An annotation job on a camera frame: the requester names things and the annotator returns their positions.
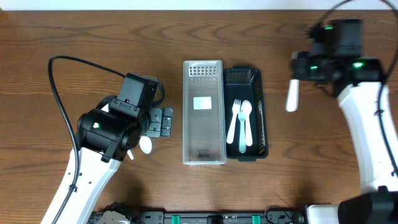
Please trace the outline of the white fork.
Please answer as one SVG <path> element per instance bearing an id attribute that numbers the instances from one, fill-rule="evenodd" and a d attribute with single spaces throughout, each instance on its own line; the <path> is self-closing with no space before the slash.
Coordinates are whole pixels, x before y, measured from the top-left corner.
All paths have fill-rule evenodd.
<path id="1" fill-rule="evenodd" d="M 289 83 L 285 109 L 287 112 L 294 112 L 297 110 L 298 104 L 299 104 L 299 80 L 291 79 Z"/>
<path id="2" fill-rule="evenodd" d="M 234 132 L 235 132 L 235 127 L 236 127 L 236 119 L 238 116 L 238 113 L 240 112 L 241 109 L 241 100 L 235 99 L 232 105 L 232 118 L 231 118 L 231 123 L 228 129 L 228 133 L 226 136 L 226 143 L 227 144 L 232 144 L 234 141 Z"/>
<path id="3" fill-rule="evenodd" d="M 246 133 L 245 133 L 245 120 L 246 115 L 243 111 L 238 113 L 238 119 L 240 122 L 240 129 L 239 129 L 239 152 L 245 153 L 246 152 Z"/>

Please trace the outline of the clear plastic basket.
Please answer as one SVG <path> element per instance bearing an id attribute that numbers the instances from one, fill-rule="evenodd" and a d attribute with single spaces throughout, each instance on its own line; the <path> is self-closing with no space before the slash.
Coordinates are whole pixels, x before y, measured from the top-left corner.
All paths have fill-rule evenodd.
<path id="1" fill-rule="evenodd" d="M 193 98 L 210 96 L 212 109 L 194 110 Z M 221 60 L 183 63 L 183 164 L 226 163 L 223 64 Z"/>

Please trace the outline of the black plastic basket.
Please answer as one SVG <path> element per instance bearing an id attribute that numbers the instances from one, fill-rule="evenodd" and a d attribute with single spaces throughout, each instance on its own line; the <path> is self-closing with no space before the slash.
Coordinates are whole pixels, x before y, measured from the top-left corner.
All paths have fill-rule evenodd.
<path id="1" fill-rule="evenodd" d="M 248 100 L 252 106 L 249 122 L 252 133 L 252 145 L 246 147 L 246 152 L 239 152 L 240 123 L 236 120 L 234 141 L 226 145 L 226 156 L 240 162 L 254 162 L 264 159 L 269 154 L 266 126 L 264 94 L 262 90 L 261 71 L 249 65 L 235 65 L 223 70 L 224 90 L 224 120 L 226 129 L 233 118 L 234 100 Z"/>

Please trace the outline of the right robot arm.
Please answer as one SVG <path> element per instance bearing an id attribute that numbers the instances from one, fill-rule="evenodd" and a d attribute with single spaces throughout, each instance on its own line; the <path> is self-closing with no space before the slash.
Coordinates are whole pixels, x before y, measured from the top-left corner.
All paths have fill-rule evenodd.
<path id="1" fill-rule="evenodd" d="M 286 110 L 297 109 L 301 81 L 332 86 L 351 133 L 361 190 L 337 204 L 306 206 L 297 223 L 397 222 L 397 132 L 387 77 L 379 59 L 363 57 L 361 30 L 358 19 L 318 22 L 308 32 L 312 49 L 292 56 Z"/>

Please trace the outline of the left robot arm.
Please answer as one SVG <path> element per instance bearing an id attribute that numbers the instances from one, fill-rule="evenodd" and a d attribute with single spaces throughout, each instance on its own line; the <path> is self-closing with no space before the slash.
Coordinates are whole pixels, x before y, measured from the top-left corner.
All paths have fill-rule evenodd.
<path id="1" fill-rule="evenodd" d="M 126 154 L 145 140 L 171 135 L 173 109 L 159 107 L 157 91 L 164 86 L 155 77 L 128 73 L 117 96 L 81 115 L 77 145 L 43 223 L 86 223 Z"/>

